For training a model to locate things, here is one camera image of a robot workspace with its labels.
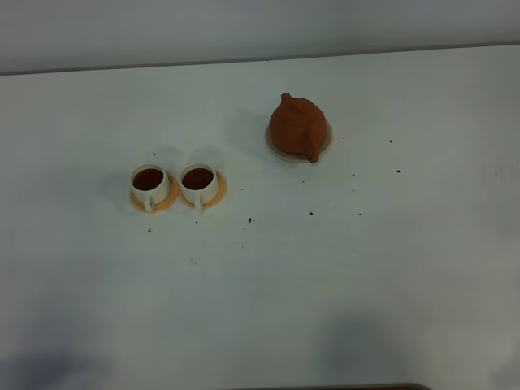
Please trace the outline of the left orange saucer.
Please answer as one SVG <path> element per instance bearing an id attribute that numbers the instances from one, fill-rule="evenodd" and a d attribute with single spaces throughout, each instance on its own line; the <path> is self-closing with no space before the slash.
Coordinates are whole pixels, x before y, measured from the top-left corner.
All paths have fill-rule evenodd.
<path id="1" fill-rule="evenodd" d="M 173 178 L 170 174 L 167 174 L 167 178 L 169 180 L 169 184 L 171 185 L 171 190 L 168 196 L 163 201 L 157 203 L 151 211 L 147 211 L 144 204 L 138 200 L 133 191 L 130 191 L 129 199 L 132 206 L 136 210 L 147 214 L 155 214 L 167 210 L 176 201 L 180 193 L 179 185 L 177 184 L 176 179 Z"/>

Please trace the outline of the orange saucer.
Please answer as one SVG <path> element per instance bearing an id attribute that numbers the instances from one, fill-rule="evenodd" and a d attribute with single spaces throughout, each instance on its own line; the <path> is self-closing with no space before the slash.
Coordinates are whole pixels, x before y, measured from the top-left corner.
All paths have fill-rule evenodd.
<path id="1" fill-rule="evenodd" d="M 194 210 L 206 210 L 218 205 L 227 195 L 228 182 L 219 172 L 213 172 L 212 181 L 204 188 L 190 189 L 180 186 L 180 200 Z"/>
<path id="2" fill-rule="evenodd" d="M 151 211 L 147 211 L 144 204 L 138 200 L 133 191 L 130 191 L 129 199 L 132 206 L 136 210 L 147 214 L 155 214 L 167 210 L 176 201 L 180 193 L 179 185 L 177 184 L 176 179 L 173 178 L 170 174 L 167 174 L 167 178 L 169 180 L 169 184 L 171 185 L 171 190 L 168 196 L 163 201 L 157 203 Z"/>

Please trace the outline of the right white teacup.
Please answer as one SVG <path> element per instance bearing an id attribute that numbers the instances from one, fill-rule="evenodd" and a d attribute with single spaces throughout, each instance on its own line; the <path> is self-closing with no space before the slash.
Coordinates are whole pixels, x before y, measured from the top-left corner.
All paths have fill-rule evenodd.
<path id="1" fill-rule="evenodd" d="M 195 162 L 180 172 L 180 190 L 185 201 L 195 210 L 203 210 L 219 193 L 216 170 L 208 164 Z"/>

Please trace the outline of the right orange saucer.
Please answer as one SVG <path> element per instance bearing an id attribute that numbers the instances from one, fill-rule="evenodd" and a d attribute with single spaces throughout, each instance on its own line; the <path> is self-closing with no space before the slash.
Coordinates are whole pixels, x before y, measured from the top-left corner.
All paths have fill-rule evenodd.
<path id="1" fill-rule="evenodd" d="M 180 186 L 180 200 L 194 210 L 206 210 L 218 205 L 227 195 L 228 182 L 219 172 L 213 172 L 212 181 L 204 188 L 190 189 Z"/>

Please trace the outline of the beige round teapot saucer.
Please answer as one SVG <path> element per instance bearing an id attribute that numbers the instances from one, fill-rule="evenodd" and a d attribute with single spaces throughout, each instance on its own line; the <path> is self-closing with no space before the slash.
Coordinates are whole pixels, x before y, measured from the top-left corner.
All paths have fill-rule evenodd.
<path id="1" fill-rule="evenodd" d="M 266 128 L 265 131 L 265 140 L 268 149 L 279 159 L 288 162 L 288 163 L 308 163 L 308 160 L 304 154 L 289 154 L 284 152 L 280 148 L 278 148 L 274 141 L 271 138 L 269 128 Z M 332 147 L 333 144 L 333 131 L 332 126 L 329 122 L 327 122 L 327 134 L 324 142 L 320 145 L 319 153 L 320 157 L 324 157 L 328 150 Z"/>

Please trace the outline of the brown clay teapot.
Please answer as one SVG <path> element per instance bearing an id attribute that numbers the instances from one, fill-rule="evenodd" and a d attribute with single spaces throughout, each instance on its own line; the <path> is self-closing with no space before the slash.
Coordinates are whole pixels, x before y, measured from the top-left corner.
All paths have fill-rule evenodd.
<path id="1" fill-rule="evenodd" d="M 303 155 L 316 163 L 327 136 L 324 113 L 310 100 L 283 93 L 271 115 L 269 133 L 274 145 L 287 154 Z"/>

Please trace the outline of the left white teacup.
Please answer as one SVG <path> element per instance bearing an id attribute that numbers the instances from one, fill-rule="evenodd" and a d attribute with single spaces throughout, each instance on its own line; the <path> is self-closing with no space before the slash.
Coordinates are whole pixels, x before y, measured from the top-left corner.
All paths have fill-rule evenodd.
<path id="1" fill-rule="evenodd" d="M 168 198 L 171 182 L 162 167 L 154 163 L 145 163 L 131 172 L 130 191 L 145 212 L 152 213 Z"/>

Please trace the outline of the white teacup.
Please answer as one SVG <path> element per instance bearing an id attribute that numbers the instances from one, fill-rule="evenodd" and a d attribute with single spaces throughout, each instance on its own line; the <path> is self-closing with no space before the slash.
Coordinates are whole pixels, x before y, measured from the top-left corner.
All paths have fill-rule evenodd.
<path id="1" fill-rule="evenodd" d="M 185 201 L 195 210 L 203 210 L 219 193 L 216 170 L 208 164 L 195 162 L 180 172 L 180 190 Z"/>
<path id="2" fill-rule="evenodd" d="M 154 163 L 145 163 L 131 172 L 130 191 L 145 212 L 152 213 L 168 198 L 171 182 L 162 167 Z"/>

